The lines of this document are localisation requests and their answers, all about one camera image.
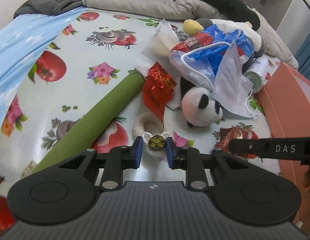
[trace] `white canister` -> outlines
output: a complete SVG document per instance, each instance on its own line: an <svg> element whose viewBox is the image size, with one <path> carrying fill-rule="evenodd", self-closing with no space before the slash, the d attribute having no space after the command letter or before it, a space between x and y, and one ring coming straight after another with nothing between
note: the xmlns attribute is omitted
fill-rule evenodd
<svg viewBox="0 0 310 240"><path fill-rule="evenodd" d="M259 92L263 87L263 80L268 71L268 59L266 57L259 57L255 59L253 64L243 74L253 83L253 93Z"/></svg>

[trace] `orange box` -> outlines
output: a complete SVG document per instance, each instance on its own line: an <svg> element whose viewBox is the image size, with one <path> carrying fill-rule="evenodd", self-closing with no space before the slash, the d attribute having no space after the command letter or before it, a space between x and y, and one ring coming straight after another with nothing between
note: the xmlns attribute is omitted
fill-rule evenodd
<svg viewBox="0 0 310 240"><path fill-rule="evenodd" d="M282 63L258 93L273 138L310 136L310 81L286 63ZM302 194L302 203L294 220L298 222L307 203L303 195L303 174L308 166L298 161L279 161L282 177L293 182Z"/></svg>

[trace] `curtain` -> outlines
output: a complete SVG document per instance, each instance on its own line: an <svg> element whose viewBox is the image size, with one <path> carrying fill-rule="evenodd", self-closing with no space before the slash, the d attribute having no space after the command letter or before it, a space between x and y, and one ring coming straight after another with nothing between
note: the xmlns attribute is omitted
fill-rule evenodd
<svg viewBox="0 0 310 240"><path fill-rule="evenodd" d="M299 72L310 80L310 35L295 55L299 62Z"/></svg>

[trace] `metal screw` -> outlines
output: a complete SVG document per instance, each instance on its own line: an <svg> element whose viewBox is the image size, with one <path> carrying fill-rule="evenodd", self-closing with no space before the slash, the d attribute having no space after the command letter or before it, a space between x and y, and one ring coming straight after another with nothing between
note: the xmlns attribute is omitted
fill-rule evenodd
<svg viewBox="0 0 310 240"><path fill-rule="evenodd" d="M195 189L203 189L206 187L206 183L200 180L193 181L191 187Z"/></svg>
<svg viewBox="0 0 310 240"><path fill-rule="evenodd" d="M118 183L113 180L108 180L108 181L103 182L102 186L103 188L106 188L106 189L114 189L118 186Z"/></svg>

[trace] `blue bed sheet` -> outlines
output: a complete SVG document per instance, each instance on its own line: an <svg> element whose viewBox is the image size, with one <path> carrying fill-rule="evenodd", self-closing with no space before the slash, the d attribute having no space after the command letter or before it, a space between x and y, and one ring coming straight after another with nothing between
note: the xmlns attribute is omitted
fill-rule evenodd
<svg viewBox="0 0 310 240"><path fill-rule="evenodd" d="M85 7L58 16L20 15L0 31L0 128L31 67L48 45Z"/></svg>

